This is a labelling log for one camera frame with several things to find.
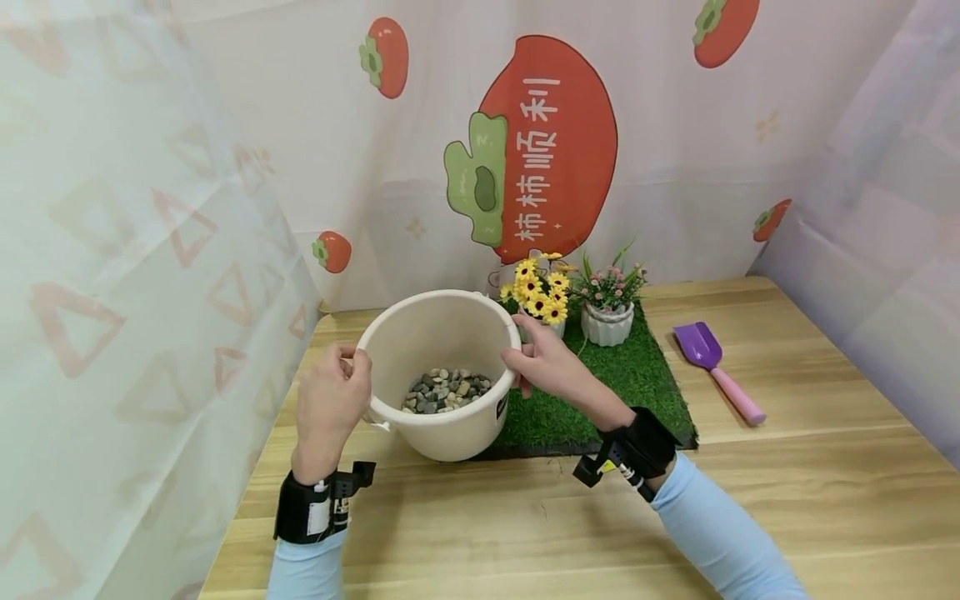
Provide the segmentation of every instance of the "vase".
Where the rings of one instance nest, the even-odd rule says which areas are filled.
[[[619,346],[630,336],[634,326],[634,304],[620,306],[613,312],[605,313],[590,304],[584,304],[580,315],[580,327],[584,337],[597,346]]]
[[[517,313],[520,315],[525,315],[527,314],[527,311],[523,310],[523,306],[520,306]],[[553,329],[553,332],[556,333],[560,337],[560,339],[564,338],[564,331],[566,331],[566,321],[560,321],[555,325],[548,325],[544,322],[540,322],[540,324],[543,325],[544,327],[550,327],[551,329]],[[526,330],[524,330],[523,327],[520,327],[519,330],[520,330],[520,341],[523,342],[524,344],[529,344],[530,340],[527,339]]]

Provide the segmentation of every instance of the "backdrop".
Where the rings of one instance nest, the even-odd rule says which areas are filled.
[[[911,6],[0,3],[0,589],[195,596],[321,298],[743,275]]]
[[[917,3],[758,267],[960,468],[958,34]]]

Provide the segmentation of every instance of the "bucket rim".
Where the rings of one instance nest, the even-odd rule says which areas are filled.
[[[521,349],[520,333],[517,330],[516,324],[514,323],[510,313],[507,312],[507,309],[480,292],[468,292],[466,290],[434,290],[431,292],[422,292],[397,302],[387,310],[377,315],[372,323],[367,326],[367,329],[364,330],[363,335],[360,336],[360,341],[357,342],[357,347],[360,349],[366,349],[367,344],[370,342],[370,339],[376,332],[376,329],[383,324],[384,321],[390,319],[392,315],[403,310],[405,307],[420,301],[442,297],[464,298],[467,300],[480,302],[481,304],[484,304],[488,308],[492,309],[507,328],[507,334],[510,336],[510,348],[516,350]],[[510,388],[514,384],[515,377],[516,373],[507,367],[503,374],[501,374],[495,382],[491,381],[490,389],[487,390],[485,394],[478,397],[467,406],[458,408],[457,410],[450,411],[448,413],[438,413],[434,415],[404,413],[403,411],[390,406],[378,398],[373,392],[371,392],[370,410],[384,421],[390,424],[395,423],[400,426],[408,425],[412,427],[419,427],[463,420],[467,417],[483,412],[492,404],[498,402],[500,398],[505,397],[510,392]]]

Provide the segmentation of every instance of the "purple toy shovel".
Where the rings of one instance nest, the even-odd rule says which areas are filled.
[[[717,367],[723,357],[723,349],[720,348],[720,343],[713,337],[706,323],[698,321],[694,324],[674,327],[673,332],[677,334],[680,350],[684,352],[686,360],[713,375],[713,380],[720,385],[724,394],[748,424],[757,426],[767,420],[767,416],[749,396],[744,394],[740,386]]]

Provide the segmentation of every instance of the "hand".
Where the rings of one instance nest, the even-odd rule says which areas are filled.
[[[291,470],[304,486],[337,470],[347,438],[370,407],[371,366],[365,351],[332,344],[300,378]]]
[[[523,397],[530,397],[536,386],[568,402],[603,431],[633,422],[634,411],[593,376],[553,329],[527,315],[514,315],[514,323],[523,327],[531,343],[523,345],[523,352],[507,348],[501,357],[518,373],[514,384]]]

